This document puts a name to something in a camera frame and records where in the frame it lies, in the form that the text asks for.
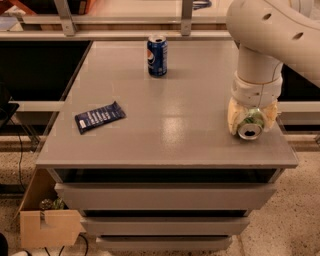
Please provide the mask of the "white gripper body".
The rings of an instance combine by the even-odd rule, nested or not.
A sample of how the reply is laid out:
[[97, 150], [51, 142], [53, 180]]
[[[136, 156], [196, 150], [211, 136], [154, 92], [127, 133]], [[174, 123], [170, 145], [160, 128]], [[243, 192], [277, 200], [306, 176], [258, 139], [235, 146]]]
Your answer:
[[282, 77], [268, 83], [247, 82], [234, 74], [231, 95], [247, 108], [264, 108], [275, 102], [281, 93]]

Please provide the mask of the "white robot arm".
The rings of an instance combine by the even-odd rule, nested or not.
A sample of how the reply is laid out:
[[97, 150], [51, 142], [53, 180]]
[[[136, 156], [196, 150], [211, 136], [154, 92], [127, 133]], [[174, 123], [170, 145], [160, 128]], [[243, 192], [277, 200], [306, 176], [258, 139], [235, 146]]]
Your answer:
[[313, 0], [233, 0], [226, 25], [239, 45], [228, 106], [229, 132], [255, 140], [277, 117], [284, 65], [320, 83], [320, 25], [309, 18]]

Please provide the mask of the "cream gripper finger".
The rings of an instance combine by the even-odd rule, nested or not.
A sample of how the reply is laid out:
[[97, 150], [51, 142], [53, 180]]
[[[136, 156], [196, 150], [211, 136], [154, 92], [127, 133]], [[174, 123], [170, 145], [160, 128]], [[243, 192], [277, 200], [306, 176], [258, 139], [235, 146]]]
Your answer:
[[264, 129], [265, 130], [270, 130], [277, 118], [278, 115], [278, 106], [277, 102], [274, 101], [271, 104], [269, 104], [266, 107], [263, 107], [261, 109], [262, 114], [263, 114], [263, 120], [264, 120]]
[[239, 104], [234, 98], [231, 98], [228, 105], [228, 128], [232, 135], [237, 133], [239, 124], [248, 115], [249, 109]]

